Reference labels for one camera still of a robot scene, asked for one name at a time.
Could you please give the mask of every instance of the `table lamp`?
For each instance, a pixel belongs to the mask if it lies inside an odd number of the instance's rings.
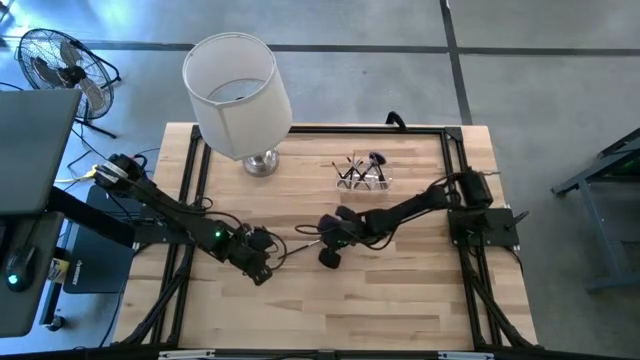
[[[273,173],[292,114],[267,45],[242,33],[209,37],[189,51],[182,77],[204,141],[253,176]]]

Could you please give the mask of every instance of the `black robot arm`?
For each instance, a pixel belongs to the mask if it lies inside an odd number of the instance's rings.
[[[452,194],[447,184],[458,181],[465,200],[465,206],[460,204],[457,192]],[[321,240],[326,245],[319,255],[320,262],[332,269],[340,265],[340,255],[337,250],[348,245],[363,244],[374,250],[372,245],[389,237],[391,240],[394,232],[401,224],[415,219],[433,210],[447,208],[486,208],[493,202],[491,192],[487,186],[484,174],[473,171],[471,168],[463,172],[453,173],[436,180],[429,185],[427,190],[389,209],[372,209],[361,213],[339,206],[335,215],[325,214],[318,222],[318,230]]]
[[[266,249],[273,245],[273,240],[266,229],[251,229],[224,213],[238,222],[238,226],[206,218],[208,213],[216,212],[207,212],[172,199],[147,178],[142,166],[126,155],[109,157],[107,163],[98,167],[95,180],[112,194],[145,204],[159,215],[162,226],[173,234],[188,237],[198,248],[220,262],[229,260],[256,285],[271,278],[272,269],[266,264],[269,258]]]

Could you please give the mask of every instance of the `silver lamp base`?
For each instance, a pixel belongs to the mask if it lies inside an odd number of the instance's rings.
[[[276,148],[267,150],[264,154],[242,160],[244,169],[255,177],[264,177],[273,174],[278,168],[279,163],[280,154],[278,154]]]

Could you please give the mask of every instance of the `butcher block tabletop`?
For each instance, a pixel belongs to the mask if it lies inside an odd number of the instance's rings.
[[[193,124],[169,123],[153,180],[177,198]],[[468,163],[477,171],[498,171],[485,126],[462,126]],[[193,201],[202,148],[197,152],[189,202]],[[402,202],[444,174],[438,136],[406,134],[289,134],[278,146],[280,166],[271,176],[249,176],[242,164],[212,152],[204,195],[212,210],[265,226],[289,250],[316,240],[297,233],[298,224],[317,224],[338,205],[355,211]],[[388,193],[336,189],[336,162],[384,154],[393,168]],[[457,166],[452,146],[454,163]],[[494,203],[505,200],[499,175],[487,177]],[[122,300],[114,340],[142,321],[158,297],[167,245],[152,245],[135,257]],[[186,297],[181,348],[470,350],[473,348],[457,249],[446,212],[435,211],[402,225],[382,251],[364,246],[340,250],[337,270],[318,261],[316,245],[288,257],[262,286],[228,263],[196,250]],[[177,256],[180,261],[182,252]],[[513,254],[487,248],[497,303],[522,335],[535,332],[520,267]],[[171,328],[174,299],[165,317]],[[478,300],[483,334],[490,340],[486,311]]]

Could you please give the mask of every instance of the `gray floor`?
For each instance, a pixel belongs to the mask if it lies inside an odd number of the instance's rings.
[[[221,31],[245,31],[272,44],[444,46],[437,0],[15,0],[0,21],[0,81],[27,87],[11,40],[35,27],[82,40],[194,43]],[[458,44],[470,47],[640,48],[627,0],[450,0]],[[184,90],[184,52],[102,51],[119,67],[113,108],[97,124],[111,141],[89,133],[101,152],[135,153],[160,145],[168,121],[193,121]],[[381,122],[390,110],[412,124],[460,124],[445,54],[278,53],[298,122]],[[462,56],[474,124],[489,126],[508,201],[530,210],[521,223],[521,256],[533,320],[542,345],[556,350],[640,356],[640,292],[589,295],[604,275],[595,235],[578,194],[553,198],[549,188],[593,161],[638,127],[640,57]],[[65,159],[84,149],[71,138]],[[83,173],[98,158],[74,167]],[[60,177],[70,176],[62,168]],[[88,184],[71,193],[84,199]],[[607,197],[600,196],[601,202]],[[0,353],[96,346],[114,296],[63,296],[71,326],[34,327],[0,340]]]

